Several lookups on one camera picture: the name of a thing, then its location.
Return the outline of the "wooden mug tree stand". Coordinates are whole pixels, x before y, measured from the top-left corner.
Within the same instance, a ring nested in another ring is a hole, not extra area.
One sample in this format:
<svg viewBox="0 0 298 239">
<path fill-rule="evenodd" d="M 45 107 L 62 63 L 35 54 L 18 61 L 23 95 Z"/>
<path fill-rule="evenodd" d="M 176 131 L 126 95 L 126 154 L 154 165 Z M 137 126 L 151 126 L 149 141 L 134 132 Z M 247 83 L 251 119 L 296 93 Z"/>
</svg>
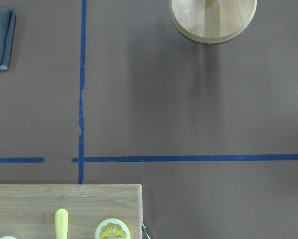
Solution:
<svg viewBox="0 0 298 239">
<path fill-rule="evenodd" d="M 199 43 L 216 44 L 241 34 L 252 21 L 256 0 L 171 0 L 177 30 Z"/>
</svg>

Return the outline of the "yellow plastic knife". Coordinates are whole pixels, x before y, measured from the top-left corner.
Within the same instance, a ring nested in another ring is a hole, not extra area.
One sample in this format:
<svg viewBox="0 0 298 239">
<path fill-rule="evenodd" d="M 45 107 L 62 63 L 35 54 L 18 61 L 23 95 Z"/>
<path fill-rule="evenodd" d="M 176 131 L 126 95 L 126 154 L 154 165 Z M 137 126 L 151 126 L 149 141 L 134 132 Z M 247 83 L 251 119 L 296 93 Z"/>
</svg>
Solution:
<svg viewBox="0 0 298 239">
<path fill-rule="evenodd" d="M 69 225 L 69 214 L 66 209 L 58 209 L 55 213 L 56 239 L 67 239 Z"/>
</svg>

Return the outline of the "wooden cutting board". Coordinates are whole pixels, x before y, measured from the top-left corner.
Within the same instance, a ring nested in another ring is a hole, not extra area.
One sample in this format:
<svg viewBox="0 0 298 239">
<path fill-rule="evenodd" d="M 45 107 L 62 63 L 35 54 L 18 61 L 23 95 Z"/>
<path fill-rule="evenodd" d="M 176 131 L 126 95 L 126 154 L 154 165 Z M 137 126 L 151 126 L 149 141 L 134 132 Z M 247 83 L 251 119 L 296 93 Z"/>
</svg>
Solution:
<svg viewBox="0 0 298 239">
<path fill-rule="evenodd" d="M 143 237 L 140 184 L 0 184 L 0 237 L 54 239 L 55 212 L 69 214 L 68 238 L 93 239 L 100 222 L 123 221 Z"/>
</svg>

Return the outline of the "grey folded cloth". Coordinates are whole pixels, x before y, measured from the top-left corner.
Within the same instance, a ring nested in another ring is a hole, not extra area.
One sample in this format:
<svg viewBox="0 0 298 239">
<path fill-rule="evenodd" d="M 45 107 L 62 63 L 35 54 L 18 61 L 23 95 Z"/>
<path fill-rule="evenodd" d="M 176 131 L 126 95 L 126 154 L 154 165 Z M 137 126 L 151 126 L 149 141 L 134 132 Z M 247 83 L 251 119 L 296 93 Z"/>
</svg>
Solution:
<svg viewBox="0 0 298 239">
<path fill-rule="evenodd" d="M 0 70 L 7 70 L 9 67 L 15 20 L 12 9 L 0 8 Z"/>
</svg>

